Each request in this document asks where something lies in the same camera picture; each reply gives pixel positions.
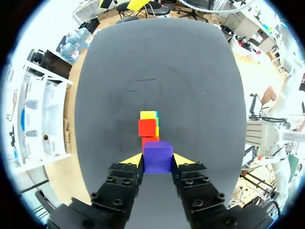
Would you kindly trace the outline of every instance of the white wall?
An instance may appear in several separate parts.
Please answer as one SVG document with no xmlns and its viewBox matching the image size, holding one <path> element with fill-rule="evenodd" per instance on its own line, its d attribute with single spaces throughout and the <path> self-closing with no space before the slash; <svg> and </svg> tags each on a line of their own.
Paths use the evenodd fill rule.
<svg viewBox="0 0 305 229">
<path fill-rule="evenodd" d="M 28 19 L 18 38 L 19 43 L 12 57 L 13 66 L 23 65 L 31 49 L 49 49 L 56 54 L 62 37 L 78 24 L 72 19 L 72 12 L 80 0 L 47 0 Z"/>
</svg>

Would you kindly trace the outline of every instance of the yellow cube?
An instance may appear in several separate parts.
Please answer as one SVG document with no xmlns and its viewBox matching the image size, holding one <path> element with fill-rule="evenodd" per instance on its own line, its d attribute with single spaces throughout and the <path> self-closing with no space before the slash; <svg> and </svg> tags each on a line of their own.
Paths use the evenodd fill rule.
<svg viewBox="0 0 305 229">
<path fill-rule="evenodd" d="M 156 111 L 141 111 L 140 119 L 157 119 Z"/>
<path fill-rule="evenodd" d="M 159 137 L 159 127 L 156 127 L 156 137 Z"/>
</svg>

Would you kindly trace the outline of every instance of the yellow object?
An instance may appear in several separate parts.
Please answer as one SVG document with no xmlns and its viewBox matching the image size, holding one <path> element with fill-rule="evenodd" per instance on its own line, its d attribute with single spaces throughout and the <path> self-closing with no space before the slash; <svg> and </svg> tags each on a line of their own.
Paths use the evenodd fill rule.
<svg viewBox="0 0 305 229">
<path fill-rule="evenodd" d="M 156 137 L 159 137 L 159 127 L 156 127 Z"/>
<path fill-rule="evenodd" d="M 184 163 L 187 163 L 187 164 L 195 164 L 196 163 L 196 162 L 193 162 L 189 159 L 186 159 L 183 156 L 180 156 L 178 154 L 173 154 L 173 156 L 175 158 L 175 161 L 176 161 L 176 164 L 177 164 L 178 167 L 179 167 L 179 165 L 183 165 Z"/>
<path fill-rule="evenodd" d="M 137 167 L 139 166 L 139 162 L 141 160 L 141 156 L 142 156 L 142 153 L 139 153 L 135 156 L 132 156 L 124 161 L 121 161 L 120 163 L 122 164 L 128 164 L 128 163 L 131 163 L 133 165 L 137 165 Z"/>
<path fill-rule="evenodd" d="M 157 119 L 156 111 L 140 111 L 140 119 Z"/>
<path fill-rule="evenodd" d="M 148 2 L 150 2 L 150 0 L 131 0 L 127 8 L 133 11 L 139 11 Z"/>
</svg>

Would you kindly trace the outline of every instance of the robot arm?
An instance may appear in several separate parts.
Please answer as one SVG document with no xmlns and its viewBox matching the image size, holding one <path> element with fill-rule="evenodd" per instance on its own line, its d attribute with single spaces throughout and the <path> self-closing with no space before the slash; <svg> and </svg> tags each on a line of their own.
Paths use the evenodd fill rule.
<svg viewBox="0 0 305 229">
<path fill-rule="evenodd" d="M 69 206 L 51 212 L 50 229 L 122 229 L 129 219 L 144 174 L 143 156 L 137 160 L 113 163 L 109 176 L 97 192 L 91 193 L 92 205 L 73 198 Z M 273 220 L 259 206 L 236 206 L 229 210 L 219 193 L 204 175 L 206 167 L 178 155 L 172 157 L 172 176 L 191 228 L 235 229 L 267 228 Z"/>
</svg>

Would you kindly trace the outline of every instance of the red cube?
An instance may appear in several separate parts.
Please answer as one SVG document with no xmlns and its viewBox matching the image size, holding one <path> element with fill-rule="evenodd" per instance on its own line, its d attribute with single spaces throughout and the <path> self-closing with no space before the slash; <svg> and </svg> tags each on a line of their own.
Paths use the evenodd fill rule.
<svg viewBox="0 0 305 229">
<path fill-rule="evenodd" d="M 143 137 L 142 138 L 142 153 L 144 153 L 144 146 L 146 142 L 159 142 L 159 137 Z"/>
<path fill-rule="evenodd" d="M 139 119 L 139 136 L 155 137 L 157 121 L 155 119 Z"/>
</svg>

